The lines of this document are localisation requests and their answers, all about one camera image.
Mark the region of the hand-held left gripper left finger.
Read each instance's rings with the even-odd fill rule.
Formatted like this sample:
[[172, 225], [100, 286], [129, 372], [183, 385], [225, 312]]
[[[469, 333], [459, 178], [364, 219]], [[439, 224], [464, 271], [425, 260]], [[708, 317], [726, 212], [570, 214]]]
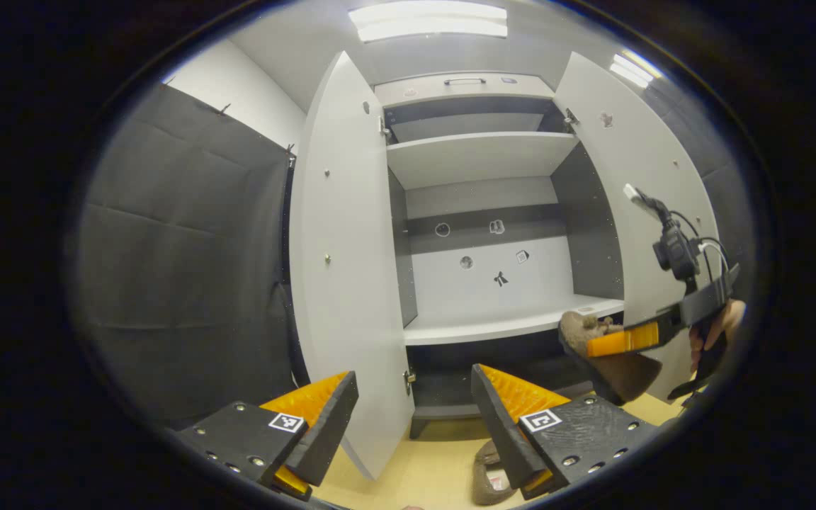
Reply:
[[252, 485], [308, 500], [326, 477], [358, 398], [351, 370], [262, 404], [233, 401], [172, 434]]

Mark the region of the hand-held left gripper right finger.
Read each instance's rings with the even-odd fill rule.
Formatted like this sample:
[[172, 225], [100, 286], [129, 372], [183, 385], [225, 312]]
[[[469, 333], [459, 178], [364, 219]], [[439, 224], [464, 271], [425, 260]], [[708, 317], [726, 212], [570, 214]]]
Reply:
[[656, 426], [596, 395], [563, 397], [480, 363], [470, 381], [509, 486], [525, 500], [596, 477], [657, 435]]

